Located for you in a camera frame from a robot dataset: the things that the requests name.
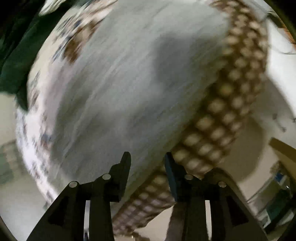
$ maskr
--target brown polka dot fabric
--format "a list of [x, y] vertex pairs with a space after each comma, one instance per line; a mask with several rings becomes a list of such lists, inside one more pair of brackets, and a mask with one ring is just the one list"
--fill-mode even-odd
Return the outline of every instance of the brown polka dot fabric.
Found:
[[[221, 70], [196, 117], [171, 150], [175, 161], [199, 178], [223, 160], [243, 127], [251, 104], [262, 89], [268, 47], [266, 28], [244, 3], [220, 0], [211, 6], [226, 12], [231, 19]], [[162, 165], [113, 217], [114, 234], [131, 234], [173, 204]]]

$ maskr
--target dark green blanket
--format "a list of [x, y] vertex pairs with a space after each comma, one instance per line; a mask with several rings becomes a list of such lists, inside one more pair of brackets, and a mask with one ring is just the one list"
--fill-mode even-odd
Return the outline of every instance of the dark green blanket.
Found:
[[30, 68], [44, 41], [73, 3], [67, 0], [53, 13], [39, 16], [44, 0], [29, 0], [5, 27], [0, 39], [0, 91], [16, 94], [24, 110], [28, 109]]

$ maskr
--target metal screw head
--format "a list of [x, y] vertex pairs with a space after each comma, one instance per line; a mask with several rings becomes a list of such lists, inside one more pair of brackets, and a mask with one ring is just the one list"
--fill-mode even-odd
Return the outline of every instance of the metal screw head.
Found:
[[222, 181], [218, 182], [218, 185], [219, 185], [219, 187], [222, 187], [222, 188], [227, 186], [227, 184], [225, 182], [222, 182]]
[[102, 176], [102, 178], [103, 178], [104, 180], [109, 180], [109, 179], [111, 178], [111, 175], [110, 175], [110, 174], [104, 174], [104, 175]]
[[76, 186], [77, 186], [77, 182], [75, 182], [75, 181], [69, 183], [69, 187], [71, 187], [71, 188], [74, 188]]
[[185, 178], [186, 180], [192, 180], [192, 179], [193, 179], [193, 176], [192, 176], [191, 174], [186, 174], [186, 175], [184, 176], [184, 178]]

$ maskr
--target bedding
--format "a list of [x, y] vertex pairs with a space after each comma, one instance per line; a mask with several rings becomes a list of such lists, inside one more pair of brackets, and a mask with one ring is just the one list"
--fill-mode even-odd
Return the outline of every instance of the bedding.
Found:
[[73, 7], [31, 68], [29, 111], [17, 110], [24, 163], [52, 203], [130, 151], [126, 195], [112, 205], [114, 233], [129, 235], [174, 204], [167, 151], [199, 178], [223, 161], [262, 89], [267, 46], [238, 0]]

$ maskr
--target white wall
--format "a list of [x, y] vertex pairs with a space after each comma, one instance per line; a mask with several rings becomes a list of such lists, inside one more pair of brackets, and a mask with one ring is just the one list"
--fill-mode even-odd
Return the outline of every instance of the white wall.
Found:
[[15, 139], [14, 97], [0, 94], [0, 146]]
[[278, 30], [271, 22], [268, 23], [268, 32], [270, 51], [267, 74], [290, 105], [292, 112], [296, 114], [296, 55], [285, 55], [278, 52], [296, 53], [295, 48], [287, 40], [283, 31]]

